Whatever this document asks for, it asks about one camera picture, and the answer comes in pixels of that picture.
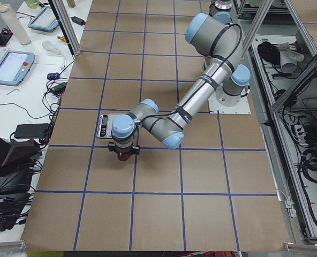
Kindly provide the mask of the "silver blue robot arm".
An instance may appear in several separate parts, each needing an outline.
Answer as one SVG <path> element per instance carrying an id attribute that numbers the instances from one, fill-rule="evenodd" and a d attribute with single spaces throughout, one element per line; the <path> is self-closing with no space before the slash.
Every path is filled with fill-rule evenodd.
<path id="1" fill-rule="evenodd" d="M 221 105 L 233 107 L 244 96 L 251 74 L 241 64 L 243 32 L 231 22 L 230 1 L 212 1 L 208 13 L 200 12 L 190 21 L 185 40 L 203 57 L 201 72 L 191 75 L 191 87 L 172 111 L 160 114 L 157 104 L 144 99 L 132 110 L 117 115 L 108 125 L 111 141 L 108 150 L 121 161 L 140 153 L 135 133 L 145 129 L 164 147 L 178 148 L 183 130 L 213 95 Z"/>

